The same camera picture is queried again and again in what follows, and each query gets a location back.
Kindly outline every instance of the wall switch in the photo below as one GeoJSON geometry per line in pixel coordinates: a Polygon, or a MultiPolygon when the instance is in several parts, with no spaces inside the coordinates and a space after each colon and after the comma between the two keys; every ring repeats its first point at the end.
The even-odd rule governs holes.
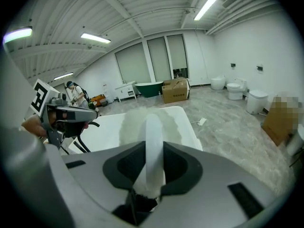
{"type": "Polygon", "coordinates": [[[262,72],[263,71],[263,64],[258,64],[257,65],[257,70],[262,72]]]}

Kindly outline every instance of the white toilet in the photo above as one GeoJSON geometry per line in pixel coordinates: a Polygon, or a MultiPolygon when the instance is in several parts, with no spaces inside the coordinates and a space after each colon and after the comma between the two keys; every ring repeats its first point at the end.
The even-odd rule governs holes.
{"type": "Polygon", "coordinates": [[[237,78],[234,83],[227,84],[228,99],[241,100],[243,92],[246,90],[247,82],[244,79],[237,78]]]}
{"type": "Polygon", "coordinates": [[[211,89],[220,90],[223,89],[226,83],[225,76],[217,76],[211,79],[211,89]]]}

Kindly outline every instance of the cardboard box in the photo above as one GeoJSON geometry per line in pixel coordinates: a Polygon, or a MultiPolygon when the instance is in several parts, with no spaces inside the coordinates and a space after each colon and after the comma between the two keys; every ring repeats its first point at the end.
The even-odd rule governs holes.
{"type": "Polygon", "coordinates": [[[163,82],[162,97],[164,103],[184,101],[189,98],[190,86],[186,78],[176,78],[163,82]]]}
{"type": "Polygon", "coordinates": [[[262,128],[276,146],[279,146],[294,129],[297,129],[298,119],[299,108],[297,103],[292,102],[292,98],[275,97],[262,128]]]}
{"type": "Polygon", "coordinates": [[[105,96],[104,95],[98,95],[98,96],[92,97],[91,101],[92,102],[96,101],[97,102],[96,106],[101,106],[100,100],[102,100],[102,99],[105,99],[105,96]]]}

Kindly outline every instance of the bathtub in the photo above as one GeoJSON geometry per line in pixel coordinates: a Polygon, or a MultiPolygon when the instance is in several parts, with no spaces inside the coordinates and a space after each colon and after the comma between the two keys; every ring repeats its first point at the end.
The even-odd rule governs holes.
{"type": "Polygon", "coordinates": [[[138,91],[146,98],[162,94],[163,81],[154,83],[138,83],[135,84],[138,91]]]}

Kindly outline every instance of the window blind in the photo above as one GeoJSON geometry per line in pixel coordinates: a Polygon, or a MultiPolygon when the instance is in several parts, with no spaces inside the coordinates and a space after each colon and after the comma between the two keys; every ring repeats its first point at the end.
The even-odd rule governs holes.
{"type": "Polygon", "coordinates": [[[131,81],[151,82],[142,43],[128,47],[115,55],[122,78],[126,83],[131,81]]]}
{"type": "Polygon", "coordinates": [[[171,79],[167,48],[164,38],[148,41],[156,81],[171,79]]]}
{"type": "Polygon", "coordinates": [[[172,60],[172,68],[187,68],[185,46],[182,35],[167,37],[172,60]]]}

